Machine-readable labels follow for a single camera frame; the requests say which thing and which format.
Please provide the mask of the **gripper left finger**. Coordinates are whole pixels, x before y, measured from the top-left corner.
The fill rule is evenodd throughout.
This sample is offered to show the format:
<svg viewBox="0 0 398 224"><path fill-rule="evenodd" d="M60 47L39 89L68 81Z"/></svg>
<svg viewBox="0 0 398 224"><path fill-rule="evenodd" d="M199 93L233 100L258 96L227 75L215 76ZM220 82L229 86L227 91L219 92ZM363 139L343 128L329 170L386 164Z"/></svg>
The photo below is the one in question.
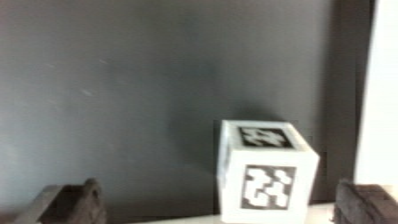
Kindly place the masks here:
<svg viewBox="0 0 398 224"><path fill-rule="evenodd" d="M98 180L82 185L48 185L11 224L107 224Z"/></svg>

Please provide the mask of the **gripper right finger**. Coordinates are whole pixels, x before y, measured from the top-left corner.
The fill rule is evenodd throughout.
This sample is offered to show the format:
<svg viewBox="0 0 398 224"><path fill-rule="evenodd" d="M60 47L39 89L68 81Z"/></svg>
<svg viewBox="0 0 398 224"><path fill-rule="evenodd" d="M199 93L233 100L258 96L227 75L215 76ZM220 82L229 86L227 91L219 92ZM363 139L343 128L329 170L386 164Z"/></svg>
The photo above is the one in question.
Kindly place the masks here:
<svg viewBox="0 0 398 224"><path fill-rule="evenodd" d="M377 184L341 179L336 187L334 224L398 224L398 200Z"/></svg>

